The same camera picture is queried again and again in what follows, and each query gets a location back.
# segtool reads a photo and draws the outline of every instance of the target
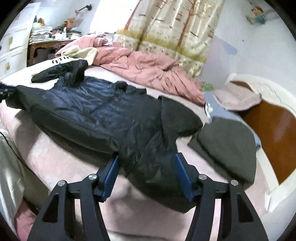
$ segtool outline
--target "bottle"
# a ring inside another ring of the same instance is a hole
[[[64,31],[62,32],[62,39],[67,38],[66,27],[64,27]]]

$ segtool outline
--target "window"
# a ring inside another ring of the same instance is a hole
[[[91,22],[90,33],[115,33],[124,28],[139,0],[101,0]]]

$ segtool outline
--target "patterned curtain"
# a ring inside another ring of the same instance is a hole
[[[163,52],[198,77],[224,0],[139,0],[117,41],[133,50]]]

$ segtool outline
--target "cabinet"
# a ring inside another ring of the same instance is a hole
[[[40,3],[28,4],[9,26],[0,45],[0,80],[27,66],[30,32]]]

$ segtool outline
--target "desk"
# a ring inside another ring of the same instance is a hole
[[[53,47],[56,50],[61,49],[63,45],[67,45],[68,43],[72,42],[72,39],[69,40],[51,40],[51,41],[45,41],[45,42],[39,42],[39,43],[33,43],[28,45],[28,54],[29,54],[29,60],[28,60],[28,65],[32,66],[33,65],[33,58],[34,58],[34,53],[37,48],[49,48]]]

